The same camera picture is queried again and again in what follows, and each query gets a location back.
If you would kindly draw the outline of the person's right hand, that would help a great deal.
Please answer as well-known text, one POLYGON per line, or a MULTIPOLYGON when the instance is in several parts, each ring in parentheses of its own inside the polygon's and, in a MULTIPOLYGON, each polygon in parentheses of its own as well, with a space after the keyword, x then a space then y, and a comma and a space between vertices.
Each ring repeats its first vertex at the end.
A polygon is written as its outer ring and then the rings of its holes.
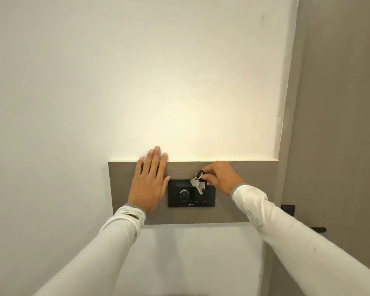
POLYGON ((215 161, 204 168, 202 168, 204 180, 204 174, 215 174, 219 180, 219 185, 215 186, 227 195, 232 195, 239 186, 244 185, 245 181, 234 171, 228 161, 215 161))

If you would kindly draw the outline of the person's left hand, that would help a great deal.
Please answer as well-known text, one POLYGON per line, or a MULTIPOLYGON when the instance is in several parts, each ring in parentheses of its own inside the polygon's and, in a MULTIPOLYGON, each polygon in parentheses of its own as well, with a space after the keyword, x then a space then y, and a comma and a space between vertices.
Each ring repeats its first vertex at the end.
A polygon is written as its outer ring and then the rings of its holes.
POLYGON ((144 157, 142 174, 133 177, 128 203, 142 209, 146 215, 152 212, 160 203, 162 198, 163 179, 168 162, 167 153, 161 153, 156 176, 150 176, 151 150, 144 157))

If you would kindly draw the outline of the person's left forearm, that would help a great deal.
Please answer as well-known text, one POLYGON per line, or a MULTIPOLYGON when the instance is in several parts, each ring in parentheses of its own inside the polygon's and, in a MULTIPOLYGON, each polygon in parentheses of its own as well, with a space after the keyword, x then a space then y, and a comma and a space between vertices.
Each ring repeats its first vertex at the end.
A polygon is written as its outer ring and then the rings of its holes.
POLYGON ((120 207, 97 236, 34 296, 112 296, 145 220, 141 208, 128 203, 120 207))

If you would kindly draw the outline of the person's right forearm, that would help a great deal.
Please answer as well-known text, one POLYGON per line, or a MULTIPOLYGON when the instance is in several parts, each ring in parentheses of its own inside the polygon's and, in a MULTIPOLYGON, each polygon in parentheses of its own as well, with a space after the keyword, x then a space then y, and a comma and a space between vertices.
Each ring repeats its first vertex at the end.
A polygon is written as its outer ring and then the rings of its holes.
POLYGON ((270 202, 251 185, 231 197, 305 296, 370 296, 370 269, 270 202))

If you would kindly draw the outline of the grey door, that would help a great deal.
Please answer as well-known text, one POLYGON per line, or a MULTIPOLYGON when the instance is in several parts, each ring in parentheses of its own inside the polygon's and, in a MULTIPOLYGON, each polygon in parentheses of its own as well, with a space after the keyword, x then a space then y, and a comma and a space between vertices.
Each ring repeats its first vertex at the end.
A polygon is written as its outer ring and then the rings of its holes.
POLYGON ((299 0, 276 205, 370 268, 370 0, 299 0))

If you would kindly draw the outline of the black wall switch panel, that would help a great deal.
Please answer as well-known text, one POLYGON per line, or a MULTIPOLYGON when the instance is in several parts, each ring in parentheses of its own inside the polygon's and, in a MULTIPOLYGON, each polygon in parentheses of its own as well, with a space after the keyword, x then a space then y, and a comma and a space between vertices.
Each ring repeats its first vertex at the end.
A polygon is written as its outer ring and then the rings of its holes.
POLYGON ((198 190, 190 179, 171 179, 168 183, 169 208, 214 207, 216 188, 200 182, 198 190))

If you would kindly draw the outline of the grey wooden wall panel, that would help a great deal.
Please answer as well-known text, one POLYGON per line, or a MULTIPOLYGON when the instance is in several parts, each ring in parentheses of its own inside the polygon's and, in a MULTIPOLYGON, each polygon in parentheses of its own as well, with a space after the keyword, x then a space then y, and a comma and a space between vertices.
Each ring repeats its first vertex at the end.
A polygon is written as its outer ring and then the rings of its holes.
MULTIPOLYGON (((278 161, 233 161, 234 171, 247 183, 272 197, 276 186, 278 161)), ((171 179, 190 180, 197 171, 210 162, 168 162, 166 175, 171 179)), ((109 178, 113 212, 127 202, 128 193, 134 177, 135 162, 109 162, 109 178)), ((169 208, 168 197, 149 214, 146 224, 205 224, 248 222, 247 217, 237 208, 232 199, 216 192, 214 207, 169 208)))

